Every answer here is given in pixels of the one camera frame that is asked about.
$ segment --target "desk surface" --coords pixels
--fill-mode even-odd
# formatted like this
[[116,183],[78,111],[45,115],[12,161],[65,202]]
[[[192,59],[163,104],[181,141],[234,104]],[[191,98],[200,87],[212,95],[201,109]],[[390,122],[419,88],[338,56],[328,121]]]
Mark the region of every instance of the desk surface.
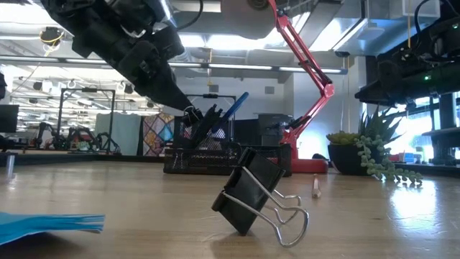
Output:
[[[16,173],[0,185],[2,211],[104,213],[106,228],[26,237],[0,247],[0,258],[460,258],[460,180],[452,178],[411,188],[330,174],[319,176],[319,200],[311,199],[312,176],[284,178],[277,189],[300,194],[310,213],[305,239],[285,249],[261,219],[240,237],[211,210],[226,176],[166,175],[160,164],[115,162]],[[284,233],[292,237],[300,225],[295,220]]]

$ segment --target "binder clip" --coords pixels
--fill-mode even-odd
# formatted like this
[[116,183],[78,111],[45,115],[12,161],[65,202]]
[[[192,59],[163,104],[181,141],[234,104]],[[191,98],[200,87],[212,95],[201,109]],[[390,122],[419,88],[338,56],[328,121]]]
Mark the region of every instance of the binder clip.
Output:
[[[275,190],[284,173],[285,170],[255,150],[247,148],[239,161],[239,167],[234,169],[223,191],[214,201],[212,210],[220,212],[241,235],[248,233],[258,216],[273,227],[276,238],[283,247],[297,245],[305,236],[308,213],[301,207],[302,200],[299,196],[283,196]],[[297,199],[298,205],[285,206],[273,194],[281,199]],[[293,215],[283,220],[277,208],[265,206],[268,199],[271,199],[281,210],[293,212]],[[264,206],[275,212],[278,224],[260,212]],[[293,241],[286,242],[281,236],[280,227],[294,219],[299,212],[304,220],[300,234]]]

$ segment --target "wall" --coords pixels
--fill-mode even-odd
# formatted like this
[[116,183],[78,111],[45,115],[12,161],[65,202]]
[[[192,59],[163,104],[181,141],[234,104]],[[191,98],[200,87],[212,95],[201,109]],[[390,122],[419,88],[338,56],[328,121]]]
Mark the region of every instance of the wall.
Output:
[[[354,94],[365,83],[365,63],[363,62],[362,58],[357,58],[347,76],[328,75],[334,82],[335,94],[299,137],[300,158],[308,159],[315,153],[328,158],[327,134],[339,130],[348,132],[349,127],[351,132],[357,131],[361,104],[354,98]],[[302,73],[294,75],[294,92],[294,117],[298,118],[303,116],[318,100],[319,92],[311,78]]]
[[283,88],[284,94],[284,113],[294,116],[294,75],[292,74],[287,80]]
[[[208,94],[207,78],[178,78],[178,85],[185,94]],[[249,98],[236,112],[236,119],[256,119],[262,113],[284,113],[283,85],[276,79],[245,78],[212,78],[213,84],[219,85],[219,95],[230,95],[239,98],[245,91]],[[274,86],[275,94],[265,94],[265,86]],[[194,98],[193,104],[205,113],[213,104],[225,112],[232,104],[232,99],[203,99]],[[182,115],[181,111],[165,107],[164,111],[175,116]]]

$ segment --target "fluorescent light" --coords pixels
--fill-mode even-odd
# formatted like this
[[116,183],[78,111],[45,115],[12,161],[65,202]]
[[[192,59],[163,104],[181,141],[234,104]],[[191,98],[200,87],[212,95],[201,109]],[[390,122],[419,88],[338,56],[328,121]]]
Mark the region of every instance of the fluorescent light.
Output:
[[[93,101],[112,101],[112,99],[93,98]],[[115,99],[117,102],[134,102],[132,99]]]
[[264,46],[261,40],[249,40],[236,35],[212,35],[206,43],[206,47],[214,50],[257,50]]
[[98,64],[98,65],[106,65],[106,61],[104,60],[90,60],[90,59],[83,59],[83,58],[68,58],[66,59],[69,63],[86,63],[86,64]]
[[341,69],[329,69],[329,68],[324,68],[321,69],[324,73],[342,73]]
[[272,70],[268,65],[228,65],[228,64],[209,64],[209,68],[230,68],[230,69],[247,69],[247,70]]
[[110,109],[109,107],[107,107],[105,105],[102,105],[102,104],[98,104],[98,103],[93,103],[93,104],[96,105],[96,106],[99,106],[101,108]]
[[180,34],[179,38],[184,47],[204,47],[205,45],[200,35]]
[[66,91],[65,94],[66,94],[66,95],[69,95],[69,96],[72,96],[72,97],[74,97],[74,98],[77,98],[77,99],[81,98],[81,96],[79,96],[79,95],[77,95],[77,94],[74,94],[74,93],[71,93],[71,92],[69,92],[69,91]]
[[0,56],[2,61],[28,61],[28,62],[59,62],[57,58],[40,58],[40,57],[19,57],[19,56]]
[[179,63],[179,62],[170,62],[172,68],[200,68],[200,63]]
[[280,67],[282,72],[305,72],[303,68],[289,68],[289,67]]
[[[324,73],[329,73],[329,74],[340,74],[340,73],[342,73],[341,69],[323,68],[321,70]],[[282,72],[294,72],[294,73],[304,73],[305,72],[305,70],[303,68],[290,68],[290,67],[280,67],[280,71],[282,71]]]
[[77,102],[79,102],[79,103],[81,103],[81,104],[88,105],[88,106],[93,105],[93,102],[92,102],[92,101],[88,101],[88,100],[85,100],[85,99],[79,99],[79,100],[77,100]]
[[[59,112],[58,107],[35,107],[35,106],[21,106],[22,110],[36,110],[36,111],[44,111],[44,112]],[[63,112],[88,112],[89,114],[110,114],[110,110],[106,109],[84,109],[84,108],[63,108]],[[123,110],[123,109],[116,109],[114,112],[126,112],[128,114],[158,114],[158,110],[147,110],[147,111],[140,111],[140,110]]]
[[337,44],[332,48],[333,50],[338,50],[346,42],[348,42],[359,30],[361,30],[367,24],[367,19],[363,19],[351,32],[349,32],[342,40],[337,42]]

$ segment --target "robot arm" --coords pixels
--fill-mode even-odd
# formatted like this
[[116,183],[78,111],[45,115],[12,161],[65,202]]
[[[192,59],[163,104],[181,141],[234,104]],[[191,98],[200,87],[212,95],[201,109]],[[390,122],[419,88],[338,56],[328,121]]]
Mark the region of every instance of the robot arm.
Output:
[[[178,88],[168,60],[183,53],[159,0],[42,0],[49,15],[74,35],[72,49],[97,54],[154,102],[200,114]],[[200,118],[191,118],[192,122]]]
[[45,130],[49,130],[51,132],[52,137],[56,136],[56,131],[52,128],[50,124],[46,122],[40,122],[40,125],[38,126],[38,136],[35,139],[35,147],[37,149],[40,148],[40,145],[43,143],[43,133],[45,132]]

